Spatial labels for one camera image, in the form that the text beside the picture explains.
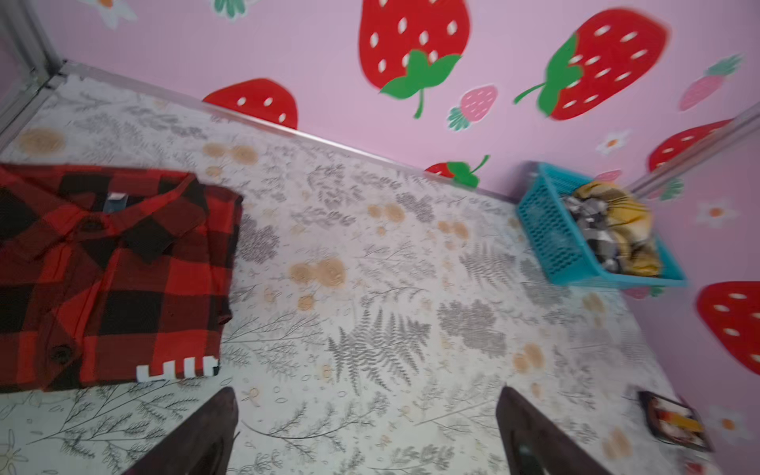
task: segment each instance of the pink strawberry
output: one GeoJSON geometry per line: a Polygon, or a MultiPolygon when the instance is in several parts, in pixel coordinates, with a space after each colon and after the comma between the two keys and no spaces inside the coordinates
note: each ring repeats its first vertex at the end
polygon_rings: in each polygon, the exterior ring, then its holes
{"type": "Polygon", "coordinates": [[[707,99],[713,92],[720,89],[720,86],[726,82],[726,78],[736,72],[742,57],[733,55],[729,58],[723,58],[719,62],[710,66],[705,75],[694,81],[686,92],[681,96],[678,103],[678,110],[687,110],[696,106],[703,100],[707,99]]]}
{"type": "Polygon", "coordinates": [[[608,182],[614,183],[615,180],[620,178],[622,170],[610,170],[609,172],[600,173],[594,177],[595,182],[608,182]]]}
{"type": "Polygon", "coordinates": [[[472,89],[462,96],[459,107],[448,114],[448,127],[459,131],[470,127],[471,122],[478,122],[491,110],[499,92],[496,86],[483,86],[472,89]]]}
{"type": "Polygon", "coordinates": [[[643,300],[649,297],[649,287],[634,287],[633,289],[625,289],[622,292],[636,300],[643,300]]]}

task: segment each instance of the floral bedsheet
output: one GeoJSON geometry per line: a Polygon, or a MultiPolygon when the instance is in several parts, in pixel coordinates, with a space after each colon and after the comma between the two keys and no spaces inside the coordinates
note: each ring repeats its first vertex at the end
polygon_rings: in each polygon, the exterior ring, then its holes
{"type": "Polygon", "coordinates": [[[612,473],[676,473],[673,390],[617,292],[550,286],[515,206],[70,76],[4,162],[191,170],[245,196],[213,378],[0,395],[0,473],[120,473],[224,386],[229,472],[508,473],[517,388],[612,473]]]}

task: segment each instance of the green stem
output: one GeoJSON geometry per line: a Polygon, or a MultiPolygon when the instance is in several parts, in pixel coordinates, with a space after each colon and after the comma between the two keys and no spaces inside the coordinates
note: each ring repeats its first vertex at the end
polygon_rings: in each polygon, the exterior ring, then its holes
{"type": "Polygon", "coordinates": [[[420,106],[417,107],[417,112],[414,114],[415,119],[419,119],[423,115],[423,106],[425,105],[425,90],[420,89],[420,106]]]}
{"type": "Polygon", "coordinates": [[[476,168],[476,169],[474,169],[473,171],[471,171],[470,173],[475,173],[476,171],[478,171],[478,170],[480,169],[480,167],[481,167],[481,166],[483,166],[483,165],[485,165],[485,164],[486,164],[486,162],[488,161],[488,159],[489,159],[489,158],[491,158],[491,156],[490,156],[490,155],[486,155],[486,157],[485,157],[485,158],[483,158],[483,161],[482,161],[482,162],[480,162],[480,165],[478,165],[478,166],[477,166],[477,168],[476,168]]]}
{"type": "Polygon", "coordinates": [[[528,89],[528,90],[526,90],[525,92],[523,92],[522,94],[520,94],[519,96],[515,97],[515,104],[516,104],[516,103],[518,103],[518,102],[520,102],[520,101],[522,100],[522,98],[523,98],[523,97],[525,97],[525,96],[527,96],[528,94],[532,93],[533,91],[535,91],[535,90],[536,90],[536,89],[538,89],[539,87],[543,87],[545,84],[546,84],[546,83],[541,83],[541,84],[539,84],[539,85],[537,85],[537,86],[533,86],[531,89],[528,89]]]}

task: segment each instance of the strawberry leaf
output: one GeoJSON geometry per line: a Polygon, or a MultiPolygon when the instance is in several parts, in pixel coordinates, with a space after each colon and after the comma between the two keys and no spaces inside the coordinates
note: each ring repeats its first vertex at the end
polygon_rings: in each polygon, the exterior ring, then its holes
{"type": "Polygon", "coordinates": [[[472,173],[468,173],[467,175],[456,175],[454,177],[454,181],[464,186],[477,188],[478,183],[480,183],[480,178],[473,175],[472,173]]]}
{"type": "Polygon", "coordinates": [[[455,107],[448,113],[448,127],[460,131],[463,128],[470,127],[470,121],[464,117],[461,109],[455,107]]]}
{"type": "Polygon", "coordinates": [[[428,87],[426,84],[426,78],[430,75],[430,65],[427,62],[427,55],[413,49],[409,51],[409,63],[407,64],[407,80],[410,86],[416,87],[418,90],[423,87],[428,87]]]}
{"type": "Polygon", "coordinates": [[[565,41],[565,44],[557,49],[554,56],[549,60],[549,64],[546,66],[546,84],[550,85],[552,82],[564,76],[564,73],[568,69],[577,68],[578,66],[569,67],[570,60],[575,56],[575,51],[578,49],[578,35],[574,34],[570,36],[570,39],[565,41]]]}
{"type": "Polygon", "coordinates": [[[551,116],[559,102],[559,91],[561,90],[562,88],[545,86],[538,96],[538,109],[547,116],[551,116]]]}
{"type": "Polygon", "coordinates": [[[424,77],[423,86],[434,87],[445,81],[461,58],[460,55],[447,55],[432,63],[427,71],[427,75],[424,77]]]}
{"type": "Polygon", "coordinates": [[[448,171],[452,175],[470,175],[470,164],[467,162],[448,162],[448,171]]]}
{"type": "Polygon", "coordinates": [[[388,82],[380,92],[396,99],[409,99],[420,91],[420,86],[410,81],[408,76],[401,76],[388,82]]]}
{"type": "Polygon", "coordinates": [[[728,76],[735,73],[741,63],[741,55],[733,55],[728,58],[723,58],[719,62],[710,66],[710,68],[705,71],[705,76],[728,76]]]}
{"type": "Polygon", "coordinates": [[[665,185],[665,191],[660,195],[660,201],[669,201],[678,198],[683,193],[683,182],[674,178],[665,185]]]}

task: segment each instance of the red plaid shirt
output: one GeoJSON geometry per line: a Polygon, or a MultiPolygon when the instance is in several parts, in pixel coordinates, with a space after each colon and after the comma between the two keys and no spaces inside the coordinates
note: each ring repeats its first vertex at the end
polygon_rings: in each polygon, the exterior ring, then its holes
{"type": "Polygon", "coordinates": [[[216,374],[241,202],[191,173],[0,166],[0,391],[216,374]]]}

